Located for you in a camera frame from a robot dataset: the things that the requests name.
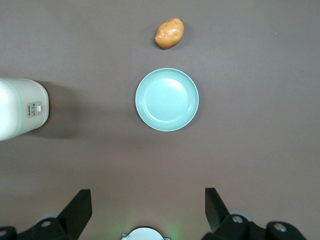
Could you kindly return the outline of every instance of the white appliance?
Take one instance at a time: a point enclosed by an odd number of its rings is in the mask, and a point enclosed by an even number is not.
[[[49,97],[38,82],[0,77],[0,141],[41,127],[49,116]]]

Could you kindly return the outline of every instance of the tabletop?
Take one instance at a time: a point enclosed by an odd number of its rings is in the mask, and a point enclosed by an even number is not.
[[[41,83],[50,112],[0,142],[0,226],[22,232],[90,189],[80,240],[139,226],[200,240],[214,187],[261,227],[284,221],[319,239],[319,12],[318,0],[2,0],[0,77]],[[184,35],[161,49],[171,18]],[[137,87],[159,68],[198,90],[176,131],[137,113]]]

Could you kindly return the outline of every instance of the plate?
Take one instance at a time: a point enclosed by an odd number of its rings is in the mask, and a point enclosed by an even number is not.
[[[183,128],[194,118],[199,94],[187,74],[174,68],[160,68],[140,82],[135,106],[148,126],[170,132]]]

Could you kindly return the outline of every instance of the screw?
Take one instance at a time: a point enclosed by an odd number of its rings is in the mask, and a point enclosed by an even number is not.
[[[232,220],[237,224],[242,224],[244,222],[240,216],[233,216]]]
[[[281,224],[281,223],[275,223],[273,226],[274,226],[274,228],[277,229],[279,232],[284,233],[284,232],[287,231],[286,227],[285,227],[283,224]]]

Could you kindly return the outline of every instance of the green trim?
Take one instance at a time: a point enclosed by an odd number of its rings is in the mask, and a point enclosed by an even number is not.
[[[12,138],[14,138],[15,136],[19,135],[19,132],[20,132],[20,130],[21,130],[21,128],[22,128],[22,125],[23,125],[23,118],[24,118],[24,117],[23,117],[23,109],[22,109],[22,100],[21,100],[21,96],[20,96],[20,94],[19,94],[18,89],[17,89],[11,82],[6,81],[6,80],[4,80],[3,78],[2,78],[2,80],[5,81],[7,84],[9,84],[9,85],[12,87],[12,89],[15,91],[15,93],[16,93],[16,95],[17,95],[17,97],[18,97],[18,100],[19,100],[20,123],[19,123],[19,128],[18,128],[18,130],[17,130],[16,133],[12,136]]]

